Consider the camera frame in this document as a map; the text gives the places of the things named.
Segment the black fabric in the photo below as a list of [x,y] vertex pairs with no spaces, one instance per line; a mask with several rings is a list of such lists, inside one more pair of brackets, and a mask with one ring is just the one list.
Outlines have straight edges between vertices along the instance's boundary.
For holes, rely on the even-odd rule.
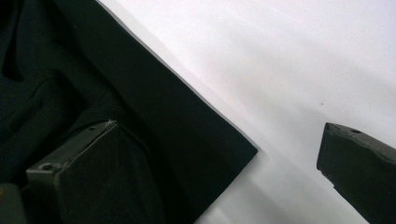
[[26,168],[67,136],[115,119],[144,151],[166,221],[189,223],[256,154],[97,2],[0,10],[0,182],[25,184]]

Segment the black garment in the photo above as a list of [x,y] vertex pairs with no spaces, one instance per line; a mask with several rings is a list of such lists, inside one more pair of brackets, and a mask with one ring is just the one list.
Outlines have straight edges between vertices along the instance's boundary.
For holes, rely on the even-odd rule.
[[[95,1],[3,0],[0,18],[0,182],[26,184],[26,168],[67,136],[114,119],[129,136],[125,148],[144,151],[166,221],[184,223],[256,154]],[[146,163],[134,150],[129,161]]]

